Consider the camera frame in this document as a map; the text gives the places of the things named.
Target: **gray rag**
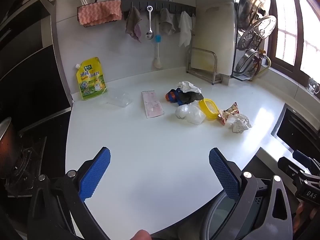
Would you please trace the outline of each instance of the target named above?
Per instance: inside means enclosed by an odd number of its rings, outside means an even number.
[[[126,21],[125,33],[129,34],[132,38],[140,41],[141,30],[139,27],[139,22],[142,20],[137,8],[132,7],[129,11],[129,15]]]
[[[170,15],[167,8],[162,8],[160,11],[159,27],[168,35],[175,33],[175,28],[173,25],[173,16]]]

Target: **dish cloth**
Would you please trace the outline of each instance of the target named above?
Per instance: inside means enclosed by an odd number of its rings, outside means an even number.
[[[191,29],[192,29],[192,20],[191,17],[186,13],[182,12],[179,22],[180,28],[180,40],[179,40],[179,47],[182,44],[184,46],[188,46],[191,41]]]
[[[86,4],[78,9],[78,21],[84,27],[121,20],[121,0]]]
[[[139,27],[139,22],[142,20],[140,13],[137,8],[132,7],[129,11],[127,18],[127,23],[125,27],[125,33],[128,33],[135,40],[140,41],[141,30]]]
[[[175,32],[175,28],[173,25],[173,16],[170,15],[167,8],[162,8],[160,11],[159,27],[168,35],[171,35]]]

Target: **candy wrapper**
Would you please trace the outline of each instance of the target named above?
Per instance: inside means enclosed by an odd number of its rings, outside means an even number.
[[[248,117],[244,114],[235,114],[236,120],[231,124],[233,132],[243,133],[251,127]]]
[[[220,122],[225,125],[230,115],[239,114],[238,105],[236,102],[230,106],[227,110],[219,110],[218,118]]]

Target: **pink sponge cloth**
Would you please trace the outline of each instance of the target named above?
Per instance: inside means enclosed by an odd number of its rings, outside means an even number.
[[[111,0],[86,4],[78,8],[78,21],[81,25],[92,26],[121,20],[121,0]]]

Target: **countertop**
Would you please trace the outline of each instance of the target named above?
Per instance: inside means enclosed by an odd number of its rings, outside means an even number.
[[[201,88],[218,108],[237,102],[252,128],[233,133],[231,122],[218,120],[193,125],[175,115],[177,104],[164,95],[180,81]],[[243,169],[263,148],[275,161],[291,153],[271,131],[284,103],[297,112],[303,107],[289,102],[259,79],[212,86],[185,68],[136,75],[109,82],[128,92],[133,102],[120,108],[103,102],[102,96],[75,101],[68,130],[66,171],[77,170],[94,158],[101,147],[110,149],[110,165],[93,196],[85,201],[92,215],[112,239],[130,239],[139,229],[149,233],[166,228],[190,215],[221,190],[208,156],[217,147],[229,161]],[[154,90],[164,115],[146,118],[142,91]],[[309,121],[310,118],[300,112]]]

